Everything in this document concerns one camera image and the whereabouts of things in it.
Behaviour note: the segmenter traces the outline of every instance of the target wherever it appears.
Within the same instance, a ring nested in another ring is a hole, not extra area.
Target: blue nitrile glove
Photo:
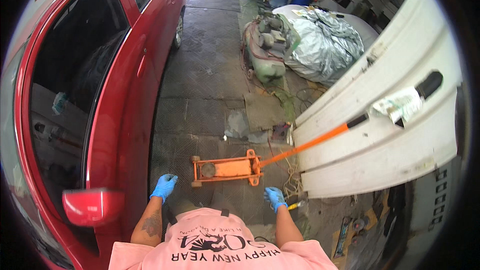
[[[156,183],[156,187],[153,190],[152,195],[150,195],[150,198],[152,198],[152,196],[161,197],[163,198],[162,205],[165,204],[165,200],[172,193],[178,178],[179,178],[178,176],[173,174],[162,175],[158,179],[158,182]]]
[[[279,188],[275,188],[274,186],[269,186],[265,188],[265,192],[263,193],[263,198],[265,198],[266,201],[269,201],[272,203],[273,210],[275,211],[275,214],[277,213],[277,209],[281,205],[285,205],[285,207],[289,207],[285,203],[285,199],[283,198],[283,193],[280,191]]]

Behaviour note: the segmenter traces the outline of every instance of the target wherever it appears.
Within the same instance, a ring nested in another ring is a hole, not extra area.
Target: side mirror
[[[120,216],[125,204],[125,193],[102,188],[64,190],[62,202],[72,224],[102,226]]]

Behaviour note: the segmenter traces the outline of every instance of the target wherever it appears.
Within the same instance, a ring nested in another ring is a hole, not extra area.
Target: orange handle
[[[264,167],[268,164],[277,162],[279,160],[285,159],[286,157],[289,157],[291,155],[302,152],[305,149],[309,149],[312,146],[315,146],[319,143],[322,143],[323,141],[326,141],[328,139],[331,139],[331,138],[335,137],[336,135],[339,135],[339,134],[343,133],[344,131],[347,131],[348,129],[349,129],[349,127],[347,126],[347,123],[343,123],[340,126],[338,126],[334,129],[332,129],[331,131],[327,132],[326,134],[323,134],[323,135],[319,136],[318,138],[313,139],[312,141],[309,141],[309,142],[307,142],[303,145],[295,147],[295,148],[293,148],[293,149],[291,149],[287,152],[284,152],[282,154],[275,155],[271,159],[266,159],[266,160],[260,161],[260,167],[262,168],[262,167]]]

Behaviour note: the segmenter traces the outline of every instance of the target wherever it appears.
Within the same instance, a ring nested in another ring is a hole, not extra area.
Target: garage
[[[30,0],[2,176],[50,268],[413,269],[466,177],[462,67],[438,0]]]

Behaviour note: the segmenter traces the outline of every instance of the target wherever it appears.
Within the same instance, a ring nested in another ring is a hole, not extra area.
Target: tattoo
[[[159,209],[154,211],[151,217],[145,219],[141,230],[146,230],[150,237],[158,235],[160,239],[162,238],[162,214]]]

